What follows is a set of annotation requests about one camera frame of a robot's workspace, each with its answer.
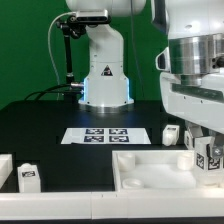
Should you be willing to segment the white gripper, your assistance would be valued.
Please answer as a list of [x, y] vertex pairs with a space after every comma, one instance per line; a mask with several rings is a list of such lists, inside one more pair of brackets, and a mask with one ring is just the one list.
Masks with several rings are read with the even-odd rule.
[[210, 157], [221, 159], [224, 156], [224, 103], [173, 92], [171, 87], [175, 83], [174, 75], [167, 72], [160, 74], [162, 102], [166, 112], [189, 121], [187, 130], [192, 138], [203, 136], [200, 126], [221, 133], [213, 135], [209, 145]]

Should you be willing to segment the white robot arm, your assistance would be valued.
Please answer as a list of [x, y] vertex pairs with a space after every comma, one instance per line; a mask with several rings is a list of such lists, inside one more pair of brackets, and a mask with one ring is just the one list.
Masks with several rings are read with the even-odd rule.
[[123, 39], [112, 17], [150, 5], [153, 27], [142, 47], [153, 51], [167, 113], [224, 138], [224, 0], [66, 0], [90, 38], [90, 71], [79, 100], [91, 108], [122, 107], [128, 82], [121, 68]]

